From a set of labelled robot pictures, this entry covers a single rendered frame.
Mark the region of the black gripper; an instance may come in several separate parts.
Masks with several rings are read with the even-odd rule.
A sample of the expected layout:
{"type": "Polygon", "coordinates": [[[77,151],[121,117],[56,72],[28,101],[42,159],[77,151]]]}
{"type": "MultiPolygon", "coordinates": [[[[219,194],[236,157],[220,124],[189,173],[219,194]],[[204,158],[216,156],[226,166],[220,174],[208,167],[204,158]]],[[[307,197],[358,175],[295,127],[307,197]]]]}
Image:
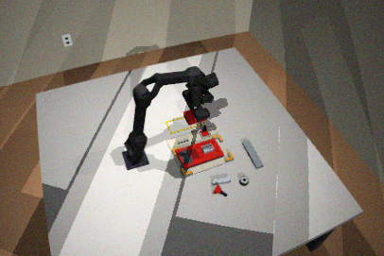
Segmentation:
{"type": "Polygon", "coordinates": [[[200,96],[193,96],[190,94],[190,90],[188,89],[183,91],[183,98],[186,104],[188,105],[189,109],[193,110],[195,107],[198,109],[194,113],[197,122],[210,117],[210,112],[206,108],[203,108],[201,106],[203,96],[203,94],[200,96]]]}

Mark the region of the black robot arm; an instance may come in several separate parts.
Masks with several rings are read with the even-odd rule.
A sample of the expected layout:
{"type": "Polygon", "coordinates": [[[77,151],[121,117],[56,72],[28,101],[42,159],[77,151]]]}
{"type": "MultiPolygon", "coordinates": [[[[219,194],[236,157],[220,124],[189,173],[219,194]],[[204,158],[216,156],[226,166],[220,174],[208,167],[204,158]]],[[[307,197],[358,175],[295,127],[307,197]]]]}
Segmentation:
{"type": "Polygon", "coordinates": [[[144,161],[143,151],[148,143],[143,130],[147,107],[150,105],[151,100],[157,96],[164,85],[185,82],[185,86],[190,90],[191,95],[204,95],[201,101],[202,105],[204,105],[204,103],[212,103],[214,97],[207,90],[218,86],[217,74],[213,72],[206,76],[197,66],[188,67],[184,71],[179,72],[155,73],[151,77],[141,80],[139,84],[134,87],[133,98],[136,106],[133,130],[124,143],[124,146],[127,148],[126,158],[131,166],[144,161]],[[146,86],[151,83],[155,84],[150,92],[146,86]]]}

